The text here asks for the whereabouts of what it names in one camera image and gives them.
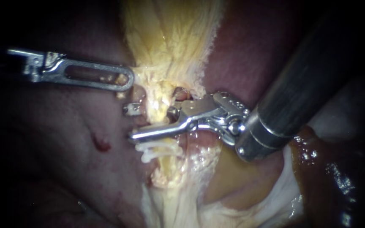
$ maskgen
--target blood spot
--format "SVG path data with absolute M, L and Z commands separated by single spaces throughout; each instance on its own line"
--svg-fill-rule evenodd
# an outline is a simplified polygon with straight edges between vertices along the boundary
M 111 149 L 108 137 L 98 137 L 96 134 L 92 135 L 95 148 L 100 152 L 107 152 Z

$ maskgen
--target white fibrous tissue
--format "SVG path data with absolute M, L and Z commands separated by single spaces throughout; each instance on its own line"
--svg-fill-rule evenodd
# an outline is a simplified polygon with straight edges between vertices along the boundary
M 124 0 L 125 40 L 135 59 L 135 83 L 146 92 L 147 121 L 164 125 L 173 92 L 182 87 L 194 98 L 205 95 L 204 67 L 212 50 L 222 0 Z M 221 145 L 184 151 L 165 138 L 136 145 L 142 163 L 154 163 L 152 185 L 142 183 L 141 210 L 148 228 L 249 228 L 279 224 L 299 214 L 300 194 L 286 151 L 285 168 L 269 196 L 242 211 L 219 201 L 202 205 L 215 173 Z
M 183 149 L 178 145 L 178 142 L 170 138 L 141 143 L 136 145 L 135 149 L 143 152 L 143 163 L 149 163 L 152 159 L 163 156 L 183 156 Z

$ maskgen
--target red blood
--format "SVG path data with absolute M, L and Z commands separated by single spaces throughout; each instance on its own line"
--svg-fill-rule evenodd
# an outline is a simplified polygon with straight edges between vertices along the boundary
M 95 134 L 92 135 L 95 148 L 100 152 L 107 152 L 111 149 L 111 144 L 109 144 L 107 137 L 98 137 Z

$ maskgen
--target metal screw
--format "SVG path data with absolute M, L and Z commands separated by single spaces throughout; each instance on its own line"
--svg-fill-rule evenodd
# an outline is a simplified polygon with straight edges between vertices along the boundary
M 245 155 L 245 149 L 243 147 L 240 147 L 237 152 L 239 152 L 240 155 Z
M 223 98 L 228 98 L 229 97 L 229 94 L 227 92 L 221 92 L 221 96 Z
M 236 136 L 240 132 L 240 124 L 237 121 L 233 121 L 229 124 L 228 129 L 232 135 Z

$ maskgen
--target yellow fatty tissue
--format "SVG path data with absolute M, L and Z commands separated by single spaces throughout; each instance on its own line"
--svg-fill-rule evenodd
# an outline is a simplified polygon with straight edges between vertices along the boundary
M 147 94 L 148 122 L 163 123 L 176 87 L 200 98 L 204 64 L 222 15 L 220 0 L 125 0 L 125 38 L 136 84 Z

